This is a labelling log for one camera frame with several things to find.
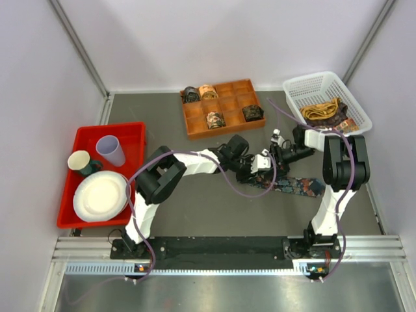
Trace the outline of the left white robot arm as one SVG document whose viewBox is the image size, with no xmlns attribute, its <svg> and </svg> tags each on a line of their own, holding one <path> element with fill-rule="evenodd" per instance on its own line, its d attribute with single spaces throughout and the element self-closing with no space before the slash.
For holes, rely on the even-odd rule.
<svg viewBox="0 0 416 312">
<path fill-rule="evenodd" d="M 248 142 L 235 135 L 228 143 L 201 151 L 177 152 L 167 146 L 158 148 L 127 180 L 135 186 L 135 200 L 127 199 L 131 218 L 122 234 L 122 243 L 132 257 L 142 257 L 147 251 L 151 224 L 160 204 L 173 193 L 183 177 L 215 174 L 231 170 L 237 179 L 252 178 L 263 169 L 262 155 L 248 156 Z"/>
</svg>

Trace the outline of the dark floral necktie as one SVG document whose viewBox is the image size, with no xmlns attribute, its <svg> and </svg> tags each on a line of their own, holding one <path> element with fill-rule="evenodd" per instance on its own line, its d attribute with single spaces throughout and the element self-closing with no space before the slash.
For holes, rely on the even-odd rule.
<svg viewBox="0 0 416 312">
<path fill-rule="evenodd" d="M 264 175 L 260 175 L 249 180 L 248 184 L 252 187 L 260 189 L 268 189 L 272 186 L 271 190 L 312 198 L 322 196 L 326 188 L 324 183 L 317 178 L 299 178 L 288 176 L 280 176 L 273 180 L 272 176 L 266 177 Z"/>
</svg>

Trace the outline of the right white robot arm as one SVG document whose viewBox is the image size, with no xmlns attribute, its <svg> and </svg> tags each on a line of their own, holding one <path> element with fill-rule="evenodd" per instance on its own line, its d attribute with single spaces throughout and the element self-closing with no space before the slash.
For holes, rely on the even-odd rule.
<svg viewBox="0 0 416 312">
<path fill-rule="evenodd" d="M 323 152 L 322 177 L 325 191 L 318 212 L 308 223 L 303 237 L 283 239 L 283 250 L 289 259 L 331 257 L 338 255 L 340 221 L 348 202 L 366 184 L 371 175 L 365 138 L 343 136 L 333 131 L 316 131 L 297 126 L 294 142 L 288 143 L 274 131 L 270 152 L 282 168 L 314 154 Z"/>
</svg>

